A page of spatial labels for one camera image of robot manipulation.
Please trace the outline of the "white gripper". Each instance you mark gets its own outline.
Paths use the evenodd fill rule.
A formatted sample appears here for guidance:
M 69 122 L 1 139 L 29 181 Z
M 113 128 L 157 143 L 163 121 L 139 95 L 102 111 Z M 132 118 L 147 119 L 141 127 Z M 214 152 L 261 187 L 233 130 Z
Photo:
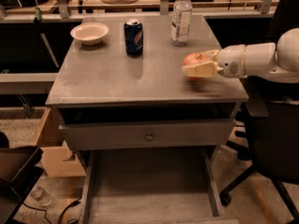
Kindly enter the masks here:
M 227 78 L 243 77 L 245 48 L 245 45 L 233 45 L 221 50 L 205 51 L 205 55 L 213 62 L 184 65 L 182 72 L 186 77 L 214 77 L 218 73 Z

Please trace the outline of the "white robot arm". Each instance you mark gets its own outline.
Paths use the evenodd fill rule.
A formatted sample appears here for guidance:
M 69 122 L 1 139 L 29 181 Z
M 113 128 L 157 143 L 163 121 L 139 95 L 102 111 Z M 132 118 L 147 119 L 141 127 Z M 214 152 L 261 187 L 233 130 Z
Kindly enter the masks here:
M 280 83 L 299 81 L 299 29 L 284 33 L 277 43 L 233 45 L 191 53 L 182 73 L 191 79 L 214 77 L 261 77 Z

